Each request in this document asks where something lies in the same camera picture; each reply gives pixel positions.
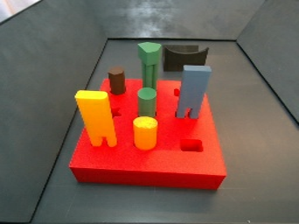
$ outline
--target brown cylinder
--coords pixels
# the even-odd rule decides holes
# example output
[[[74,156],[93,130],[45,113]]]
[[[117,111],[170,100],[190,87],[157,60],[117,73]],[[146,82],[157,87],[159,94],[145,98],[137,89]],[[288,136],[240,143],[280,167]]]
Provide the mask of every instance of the brown cylinder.
[[[109,70],[110,89],[113,95],[122,95],[127,91],[126,73],[122,66],[114,66]]]

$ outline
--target yellow arch block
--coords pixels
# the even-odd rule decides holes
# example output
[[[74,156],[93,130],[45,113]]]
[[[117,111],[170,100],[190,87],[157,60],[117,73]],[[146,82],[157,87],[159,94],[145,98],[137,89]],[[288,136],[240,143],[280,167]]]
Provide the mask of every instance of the yellow arch block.
[[[157,145],[158,121],[150,116],[139,116],[134,120],[135,147],[139,150],[151,150]]]
[[[109,93],[105,91],[81,90],[75,99],[79,105],[79,112],[89,131],[89,137],[94,146],[101,146],[103,137],[107,145],[118,145],[115,124],[113,119]]]

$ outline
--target red foam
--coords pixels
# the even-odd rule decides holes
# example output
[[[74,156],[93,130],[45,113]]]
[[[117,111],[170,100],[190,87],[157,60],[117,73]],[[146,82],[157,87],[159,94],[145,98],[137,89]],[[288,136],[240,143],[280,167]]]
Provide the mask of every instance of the red foam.
[[[141,80],[126,80],[126,93],[113,95],[109,80],[105,80],[101,90],[109,92],[111,108],[119,109],[121,114],[114,117],[118,145],[114,148],[107,145],[94,147],[89,133],[86,129],[83,130],[70,161],[70,168],[78,181],[218,189],[228,171],[208,95],[200,119],[175,118],[179,97],[174,95],[174,90],[181,88],[181,82],[158,81],[158,144],[153,150],[143,151],[134,146],[137,92],[141,88]],[[202,146],[198,150],[189,151],[186,145],[194,145],[189,139],[201,140]]]

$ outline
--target yellow cylinder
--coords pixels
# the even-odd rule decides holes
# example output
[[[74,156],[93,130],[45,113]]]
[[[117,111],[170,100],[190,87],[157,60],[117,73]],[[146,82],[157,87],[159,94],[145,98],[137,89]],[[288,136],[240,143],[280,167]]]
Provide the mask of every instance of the yellow cylinder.
[[[158,121],[150,116],[139,116],[134,120],[135,147],[139,150],[151,150],[157,145]]]

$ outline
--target blue block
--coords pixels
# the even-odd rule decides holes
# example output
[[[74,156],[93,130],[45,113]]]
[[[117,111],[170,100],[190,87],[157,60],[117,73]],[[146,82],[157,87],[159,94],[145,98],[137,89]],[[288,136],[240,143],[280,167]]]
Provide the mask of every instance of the blue block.
[[[177,110],[178,118],[185,118],[187,109],[191,110],[190,118],[200,118],[210,77],[210,66],[183,66],[182,90]]]

